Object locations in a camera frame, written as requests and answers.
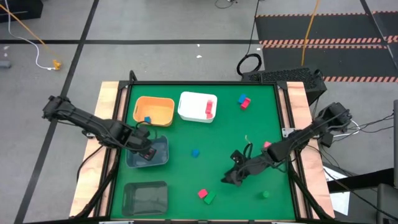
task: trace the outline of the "white paper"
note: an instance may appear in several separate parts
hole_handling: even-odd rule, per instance
[[[323,167],[333,178],[336,180],[345,178],[347,176],[340,174],[334,170],[331,170],[327,167]],[[326,172],[325,177],[327,181],[333,180]],[[342,193],[333,193],[330,194],[331,204],[333,206],[334,211],[340,212],[341,214],[348,215],[348,207],[349,207],[349,192]]]

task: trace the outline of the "wooden table edge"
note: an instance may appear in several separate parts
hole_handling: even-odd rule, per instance
[[[119,82],[103,82],[98,95],[98,101],[96,104],[95,115],[100,118],[111,118],[113,115],[114,104],[116,101],[116,95],[118,92]],[[290,98],[290,105],[292,109],[293,119],[296,128],[305,128],[312,122],[310,108],[307,103],[307,97],[302,82],[288,82],[288,93]],[[127,90],[122,90],[121,102],[119,104],[118,119],[122,119],[124,102],[126,100]],[[284,123],[286,127],[289,127],[287,110],[283,91],[279,90],[279,98],[282,106],[282,114],[284,117]],[[310,141],[310,145],[318,149],[318,144],[315,140]],[[89,156],[99,146],[96,139],[89,139],[86,145],[86,151],[84,158]],[[75,196],[73,198],[72,207],[70,210],[70,216],[79,213],[87,202],[91,199],[99,186],[100,175],[104,162],[105,150],[101,150],[95,156],[93,156],[81,169],[80,178],[76,185]],[[111,152],[111,159],[113,161],[115,150]],[[305,173],[305,179],[307,187],[315,200],[322,206],[322,208],[334,217],[333,207],[331,205],[330,194],[326,183],[325,173],[323,172],[323,164],[320,154],[311,147],[306,147],[302,153],[302,164]],[[108,164],[108,171],[112,166],[112,162]],[[303,195],[299,188],[296,186],[298,207],[302,218],[306,217]],[[109,186],[105,190],[101,202],[101,210],[99,215],[104,216],[106,213],[106,207],[109,197]]]

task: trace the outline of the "green cube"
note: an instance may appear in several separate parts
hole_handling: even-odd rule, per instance
[[[262,196],[263,196],[264,198],[268,198],[268,197],[269,197],[269,192],[268,192],[268,191],[264,191],[264,192],[262,193]]]
[[[214,192],[209,192],[209,194],[205,197],[205,202],[206,202],[206,204],[210,204],[212,201],[213,201],[213,199],[216,197],[216,193],[214,193]]]

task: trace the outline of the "orange cable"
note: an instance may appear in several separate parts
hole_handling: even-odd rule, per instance
[[[2,4],[0,4],[0,8],[2,8],[4,11],[6,11],[8,14],[10,14],[10,16],[12,16],[16,21],[19,22],[19,24],[21,26],[23,26],[32,36],[34,36],[40,43],[42,43],[42,45],[51,53],[53,54],[56,58],[58,58],[60,60],[60,57],[53,51],[50,49],[50,47],[47,46],[47,44],[45,44],[43,42],[42,39],[40,39],[39,37],[37,37],[23,22],[21,22],[12,12],[8,11]]]
[[[303,52],[302,52],[302,55],[301,55],[301,66],[304,65],[305,48],[307,46],[307,39],[308,39],[308,35],[310,34],[313,18],[315,17],[315,14],[317,13],[319,2],[320,2],[320,0],[317,0],[317,4],[315,5],[315,9],[312,12],[310,24],[308,25],[307,33],[305,34]]]

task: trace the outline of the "small cube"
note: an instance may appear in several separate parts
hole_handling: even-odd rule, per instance
[[[213,102],[211,100],[207,101],[206,114],[210,114],[211,113],[211,108],[212,107],[213,107]]]
[[[245,110],[249,106],[250,101],[251,100],[249,98],[244,99],[244,102],[241,105],[242,110]]]
[[[269,146],[271,146],[271,142],[265,142],[264,143],[264,149],[268,148]]]
[[[201,189],[201,190],[198,192],[198,195],[199,195],[200,198],[206,197],[207,194],[208,194],[208,193],[207,193],[207,190],[206,190],[206,189]]]
[[[269,198],[269,192],[268,192],[268,191],[264,191],[264,192],[262,193],[262,196],[263,196],[264,198]]]
[[[241,97],[239,97],[238,102],[239,102],[240,104],[242,104],[242,103],[244,102],[244,99],[246,99],[246,94],[242,94]]]
[[[214,192],[209,192],[209,194],[205,197],[205,202],[206,204],[211,204],[211,202],[213,201],[213,199],[216,197],[216,193]]]
[[[147,122],[147,123],[150,123],[150,116],[146,116],[146,117],[144,118],[144,121]]]
[[[198,150],[198,149],[192,150],[192,156],[193,156],[194,158],[197,158],[197,157],[199,156],[199,150]]]

